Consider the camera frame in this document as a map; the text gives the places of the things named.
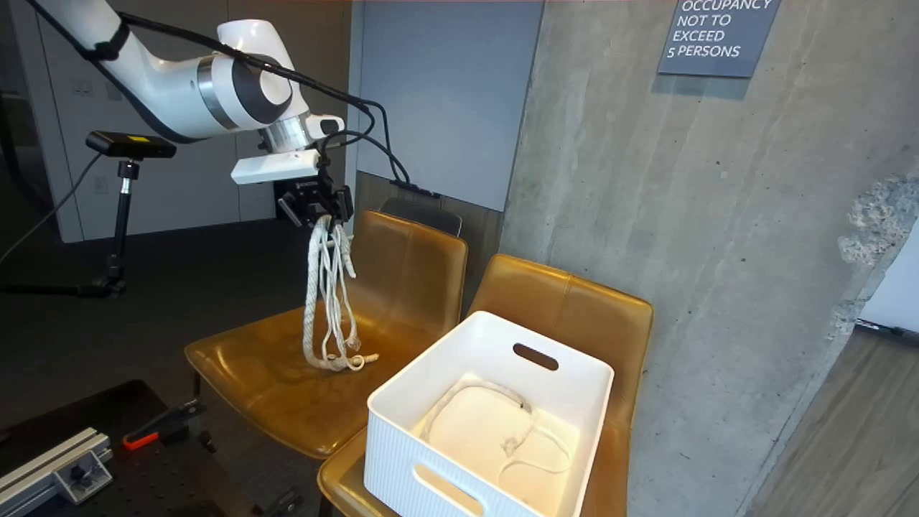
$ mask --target wooden chair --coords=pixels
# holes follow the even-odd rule
[[[195,372],[276,441],[323,459],[366,418],[366,397],[462,312],[464,243],[438,229],[365,213],[346,285],[362,371],[319,371],[300,352],[300,306],[187,345]]]
[[[652,332],[652,305],[536,262],[493,256],[470,311],[584,351],[613,368],[583,515],[622,517],[629,494],[630,414]],[[365,487],[365,427],[329,453],[316,483],[343,517],[391,517]]]

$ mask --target occupancy sign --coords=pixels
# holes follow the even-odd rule
[[[678,0],[661,74],[752,77],[777,0]]]

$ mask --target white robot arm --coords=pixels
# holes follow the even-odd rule
[[[106,0],[30,0],[85,61],[106,72],[136,105],[145,123],[169,141],[195,141],[263,130],[269,156],[244,158],[236,183],[309,179],[319,153],[309,148],[343,130],[340,117],[309,114],[297,85],[250,64],[213,51],[192,61],[154,56]],[[279,32],[267,21],[217,26],[217,41],[292,68]]]

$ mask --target plastic bin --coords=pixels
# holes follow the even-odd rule
[[[610,377],[480,311],[369,394],[365,486],[405,517],[573,517]]]

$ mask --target white rope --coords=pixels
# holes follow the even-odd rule
[[[313,368],[320,371],[362,371],[366,361],[376,361],[379,352],[359,355],[356,316],[346,301],[346,278],[356,278],[350,265],[350,237],[337,222],[320,216],[309,233],[307,252],[307,296],[304,296],[304,355]],[[319,345],[319,355],[313,347],[313,324],[316,324],[316,296],[323,301],[326,331]]]

